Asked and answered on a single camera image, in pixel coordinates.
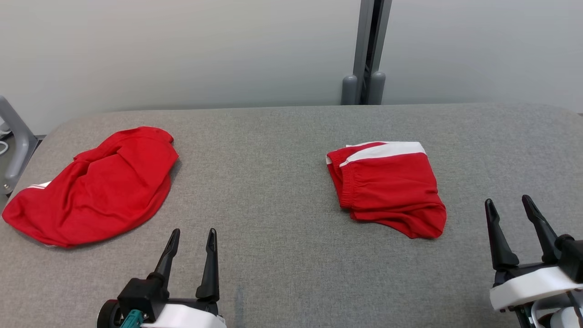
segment white stripe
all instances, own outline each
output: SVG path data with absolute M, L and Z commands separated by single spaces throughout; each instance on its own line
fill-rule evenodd
M 407 153 L 425 153 L 419 142 L 391 142 L 390 144 L 363 149 L 349 156 L 340 167 L 356 160 L 367 158 L 383 158 Z
M 364 146 L 364 145 L 368 145 L 368 144 L 374 144 L 375 142 L 382 142 L 383 144 L 388 144 L 388 141 L 369 141 L 369 142 L 363 142 L 362 144 L 358 144 L 358 145 L 346 145 L 346 147 L 358 147 L 358 146 Z
M 45 183 L 41 183 L 41 184 L 32 184 L 31 186 L 28 186 L 27 188 L 45 189 L 49 183 L 51 183 L 51 182 L 49 181 L 49 182 L 45 182 Z

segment red cloth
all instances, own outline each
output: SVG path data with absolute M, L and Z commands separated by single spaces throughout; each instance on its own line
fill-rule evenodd
M 159 128 L 116 132 L 75 156 L 53 181 L 32 185 L 2 217 L 47 245 L 73 247 L 127 232 L 150 219 L 170 191 L 178 159 L 172 136 Z
M 369 142 L 330 152 L 328 170 L 340 207 L 410 238 L 437 238 L 447 213 L 425 150 L 418 142 Z

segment white wall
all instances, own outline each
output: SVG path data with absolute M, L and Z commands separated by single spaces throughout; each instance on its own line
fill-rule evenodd
M 534 102 L 583 112 L 580 0 L 393 0 L 383 104 Z
M 339 104 L 360 0 L 4 0 L 0 94 L 35 134 L 137 107 Z

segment robotic arm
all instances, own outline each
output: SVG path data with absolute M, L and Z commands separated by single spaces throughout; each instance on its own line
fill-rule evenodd
M 535 226 L 542 262 L 520 264 L 502 229 L 491 199 L 486 200 L 492 267 L 496 270 L 490 302 L 495 310 L 515 312 L 521 328 L 583 328 L 583 240 L 557 237 L 530 196 L 522 196 Z
M 154 272 L 146 279 L 132 278 L 117 299 L 101 307 L 97 328 L 226 328 L 219 315 L 219 258 L 217 234 L 211 229 L 206 263 L 196 298 L 170 298 L 168 279 L 178 251 L 180 230 L 175 229 Z

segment gray metal stand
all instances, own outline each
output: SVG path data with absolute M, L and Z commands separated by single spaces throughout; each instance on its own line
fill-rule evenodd
M 342 98 L 341 105 L 356 105 L 358 104 L 356 95 L 358 91 L 359 80 L 354 75 L 349 75 L 342 80 Z
M 385 90 L 385 74 L 375 72 L 370 76 L 370 85 L 368 87 L 368 104 L 380 105 L 382 102 L 382 92 Z
M 4 173 L 3 188 L 1 188 L 2 192 L 8 195 L 14 190 L 14 186 L 33 155 L 38 139 L 3 96 L 0 96 L 0 117 L 12 130 L 16 143 L 16 150 Z

